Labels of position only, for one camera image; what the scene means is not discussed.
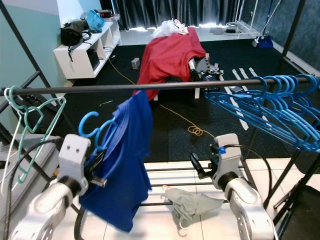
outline gray cloth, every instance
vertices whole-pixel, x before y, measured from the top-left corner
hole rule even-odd
[[[179,221],[191,221],[194,215],[220,208],[224,203],[223,199],[216,199],[205,194],[187,192],[178,188],[171,188],[165,191],[166,197],[173,203],[174,210],[179,215]]]

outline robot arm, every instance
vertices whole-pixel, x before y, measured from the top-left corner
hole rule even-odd
[[[215,188],[224,191],[225,198],[230,203],[230,208],[237,219],[241,240],[273,240],[274,224],[263,207],[260,194],[253,189],[243,178],[239,177],[238,165],[241,160],[239,147],[224,148],[225,145],[239,144],[236,134],[217,136],[215,144],[218,147],[218,162],[211,160],[212,171],[206,177],[212,178]],[[199,162],[191,156],[199,176],[205,173]]]
[[[84,162],[90,140],[68,134],[59,153],[58,181],[36,196],[28,206],[25,217],[12,231],[11,240],[50,240],[66,214],[73,198],[88,189]]]

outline black bag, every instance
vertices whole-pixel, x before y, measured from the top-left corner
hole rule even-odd
[[[25,105],[28,108],[31,106],[38,107],[47,101],[47,99],[40,94],[30,94],[30,95],[24,95],[24,96],[20,96],[20,97],[22,99],[20,99],[17,96],[14,97],[15,102],[20,106]],[[52,122],[52,120],[56,116],[59,108],[60,108],[59,106],[47,104],[46,106],[44,106],[41,109],[41,112],[43,113],[43,119],[42,119],[39,127],[35,131],[35,134],[45,134],[46,133],[48,127],[50,126],[50,123]],[[12,110],[13,110],[13,113],[16,115],[16,117],[19,118],[16,110],[13,108],[12,108]],[[39,114],[37,113],[37,111],[32,111],[32,112],[28,113],[28,123],[31,128],[34,128],[36,126],[38,120],[39,120]],[[58,124],[60,124],[62,121],[63,121],[63,118],[62,118],[62,116],[60,116],[58,119],[58,122],[56,123],[56,126]],[[23,127],[26,127],[25,121],[23,119],[21,121],[21,124],[23,125]]]
[[[66,23],[64,28],[60,28],[61,43],[68,46],[68,54],[71,62],[73,62],[71,57],[71,47],[76,46],[79,43],[84,43],[91,38],[91,33],[84,31],[87,29],[89,29],[89,26],[86,20]],[[88,34],[89,37],[83,38],[83,33]]]

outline white plastic bag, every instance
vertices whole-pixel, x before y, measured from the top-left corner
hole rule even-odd
[[[175,25],[174,21],[168,20],[164,21],[160,27],[154,30],[152,34],[152,38],[159,38],[159,37],[168,37],[172,34],[178,34],[180,32],[179,28]]]

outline white tile floor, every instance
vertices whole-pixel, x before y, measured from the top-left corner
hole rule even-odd
[[[237,34],[227,35],[227,33],[225,33],[222,35],[214,35],[213,33],[210,33],[209,27],[197,27],[195,28],[195,31],[199,37],[200,42],[238,39]],[[152,40],[153,32],[153,29],[148,29],[147,31],[121,31],[121,45],[146,45]],[[241,35],[239,39],[252,39],[256,36],[256,34],[244,34]]]
[[[289,160],[290,158],[273,158],[268,160],[272,168],[273,184],[275,184]],[[268,191],[268,171],[266,165],[260,159],[248,159],[247,163],[258,191],[264,199]],[[147,163],[146,168],[192,168],[192,165],[190,162]],[[155,171],[149,172],[148,175],[151,184],[210,182],[208,178],[199,180],[194,170]],[[270,201],[267,211],[271,217],[274,217],[276,214],[276,211],[272,207],[273,204],[283,197],[303,176],[296,166],[292,167],[288,176],[284,179]],[[314,175],[308,185],[320,191],[320,174]],[[192,193],[204,193],[212,198],[224,198],[223,192],[215,189],[213,185],[189,185],[179,188]],[[167,200],[164,190],[161,187],[154,187],[145,202],[160,203],[165,201]],[[76,217],[76,213],[68,208],[63,222],[54,232],[53,239],[74,239],[73,231]],[[237,221],[228,203],[223,204],[220,209],[196,216],[193,222],[190,222],[188,229],[180,229],[171,205],[140,207],[133,219],[133,229],[130,233],[119,231],[112,225],[88,213],[83,224],[82,237],[85,240],[240,239]]]

